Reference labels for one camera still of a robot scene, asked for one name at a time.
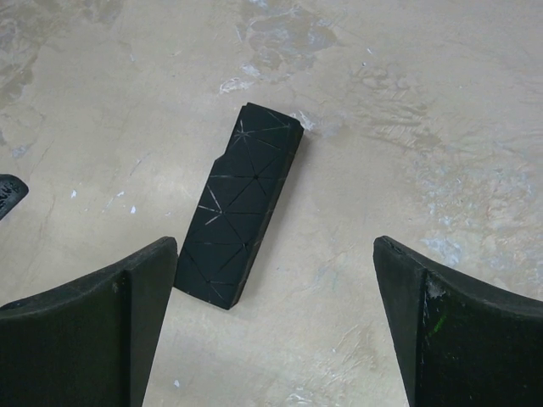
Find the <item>black sunglasses case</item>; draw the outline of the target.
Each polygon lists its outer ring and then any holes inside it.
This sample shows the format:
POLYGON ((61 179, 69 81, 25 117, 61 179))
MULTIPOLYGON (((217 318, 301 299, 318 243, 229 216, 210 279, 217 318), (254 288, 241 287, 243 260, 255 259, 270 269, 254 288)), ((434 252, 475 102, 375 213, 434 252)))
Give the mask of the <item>black sunglasses case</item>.
POLYGON ((285 114, 241 108, 188 228, 175 288, 222 309, 239 301, 303 132, 285 114))

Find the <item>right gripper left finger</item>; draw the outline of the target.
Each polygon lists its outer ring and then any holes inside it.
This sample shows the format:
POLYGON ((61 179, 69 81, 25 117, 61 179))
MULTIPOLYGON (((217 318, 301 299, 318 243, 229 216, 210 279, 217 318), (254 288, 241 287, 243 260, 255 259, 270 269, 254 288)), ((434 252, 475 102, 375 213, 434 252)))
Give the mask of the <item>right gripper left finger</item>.
POLYGON ((3 406, 140 406, 177 263, 173 237, 1 308, 3 406))

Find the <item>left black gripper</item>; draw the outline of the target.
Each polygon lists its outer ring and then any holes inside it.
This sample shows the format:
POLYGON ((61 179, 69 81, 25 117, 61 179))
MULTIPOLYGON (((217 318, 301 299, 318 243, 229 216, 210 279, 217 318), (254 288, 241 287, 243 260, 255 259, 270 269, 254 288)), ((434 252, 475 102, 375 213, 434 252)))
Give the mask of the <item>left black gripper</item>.
POLYGON ((0 175, 0 219, 5 217, 29 192, 29 187, 17 176, 0 175))

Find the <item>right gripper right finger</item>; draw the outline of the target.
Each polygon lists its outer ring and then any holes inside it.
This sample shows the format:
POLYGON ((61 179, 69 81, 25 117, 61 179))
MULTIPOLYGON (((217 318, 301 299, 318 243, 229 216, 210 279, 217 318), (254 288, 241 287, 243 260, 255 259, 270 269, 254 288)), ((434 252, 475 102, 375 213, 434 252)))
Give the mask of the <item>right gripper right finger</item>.
POLYGON ((386 236, 373 263, 411 406, 540 406, 542 303, 386 236))

